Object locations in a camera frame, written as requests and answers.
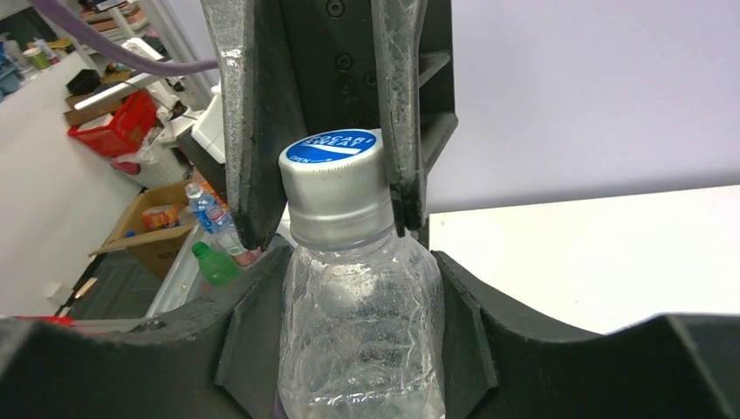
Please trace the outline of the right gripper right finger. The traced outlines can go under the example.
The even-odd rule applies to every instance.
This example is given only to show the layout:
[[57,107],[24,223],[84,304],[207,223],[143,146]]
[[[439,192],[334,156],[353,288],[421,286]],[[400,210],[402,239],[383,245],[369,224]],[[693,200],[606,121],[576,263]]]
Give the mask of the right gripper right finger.
[[601,335],[551,318],[437,252],[450,418],[736,418],[739,320],[663,314]]

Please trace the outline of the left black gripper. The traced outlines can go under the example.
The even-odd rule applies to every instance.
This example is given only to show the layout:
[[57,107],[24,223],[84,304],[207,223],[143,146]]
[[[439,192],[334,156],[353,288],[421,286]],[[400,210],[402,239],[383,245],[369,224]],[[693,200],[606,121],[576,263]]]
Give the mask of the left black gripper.
[[221,76],[227,204],[245,248],[264,248],[277,230],[278,157],[306,129],[380,126],[397,234],[424,227],[428,175],[458,126],[449,1],[202,8]]

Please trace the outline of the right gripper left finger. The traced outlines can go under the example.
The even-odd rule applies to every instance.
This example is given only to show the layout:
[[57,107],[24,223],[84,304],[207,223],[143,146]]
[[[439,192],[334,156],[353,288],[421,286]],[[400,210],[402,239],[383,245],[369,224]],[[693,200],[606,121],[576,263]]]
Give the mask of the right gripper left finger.
[[126,333],[1,323],[4,418],[270,418],[291,248]]

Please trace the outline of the clear bottle blue-white cap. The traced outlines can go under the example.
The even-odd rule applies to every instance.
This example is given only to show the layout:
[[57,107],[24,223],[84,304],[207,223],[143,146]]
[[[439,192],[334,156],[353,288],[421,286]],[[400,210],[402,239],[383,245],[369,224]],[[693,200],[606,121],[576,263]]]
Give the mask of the clear bottle blue-white cap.
[[442,418],[442,275],[394,226],[377,130],[314,134],[278,160],[296,249],[277,391],[290,418]]

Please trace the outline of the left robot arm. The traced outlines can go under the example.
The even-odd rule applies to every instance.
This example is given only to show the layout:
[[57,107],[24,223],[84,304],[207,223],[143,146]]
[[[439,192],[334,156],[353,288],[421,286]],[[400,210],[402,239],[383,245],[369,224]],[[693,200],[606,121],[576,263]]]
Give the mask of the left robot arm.
[[379,129],[399,233],[424,228],[427,178],[457,127],[445,0],[205,1],[221,80],[180,144],[250,249],[284,212],[281,151],[313,134]]

